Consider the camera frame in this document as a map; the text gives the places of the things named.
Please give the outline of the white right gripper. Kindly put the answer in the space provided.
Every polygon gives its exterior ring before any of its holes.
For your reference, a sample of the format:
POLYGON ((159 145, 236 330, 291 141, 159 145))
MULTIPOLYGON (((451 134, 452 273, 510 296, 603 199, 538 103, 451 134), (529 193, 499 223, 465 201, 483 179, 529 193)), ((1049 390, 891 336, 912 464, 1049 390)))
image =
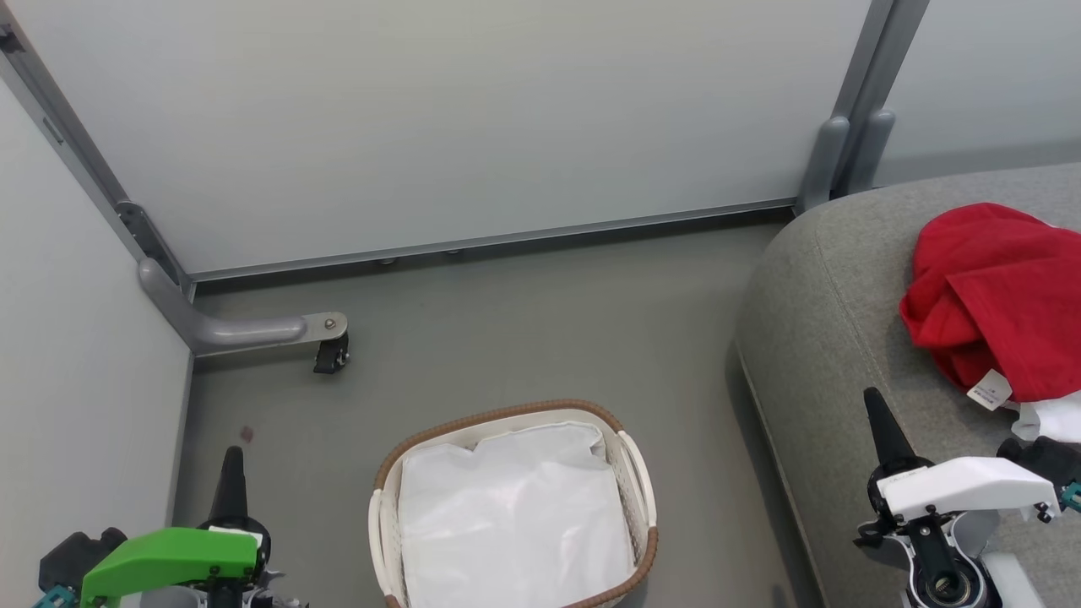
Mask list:
POLYGON ((1015 508, 1023 519, 1051 523, 1062 514, 1055 486, 1007 459, 961 457, 942 464, 915 453, 879 388, 862 400, 875 442, 877 467, 868 495, 877 518, 857 529, 854 543, 880 548, 888 539, 909 546, 947 544, 962 514, 1015 508))

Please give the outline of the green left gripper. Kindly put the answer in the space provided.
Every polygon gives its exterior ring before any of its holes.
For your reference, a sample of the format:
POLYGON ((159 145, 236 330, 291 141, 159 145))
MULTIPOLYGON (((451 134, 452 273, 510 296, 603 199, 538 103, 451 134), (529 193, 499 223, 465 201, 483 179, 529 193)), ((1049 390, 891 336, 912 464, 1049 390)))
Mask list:
POLYGON ((81 607, 118 607, 124 597, 158 589, 193 591, 201 607, 246 607, 271 555, 271 538, 248 517, 244 454, 230 446, 208 523, 134 536, 84 576, 81 607))

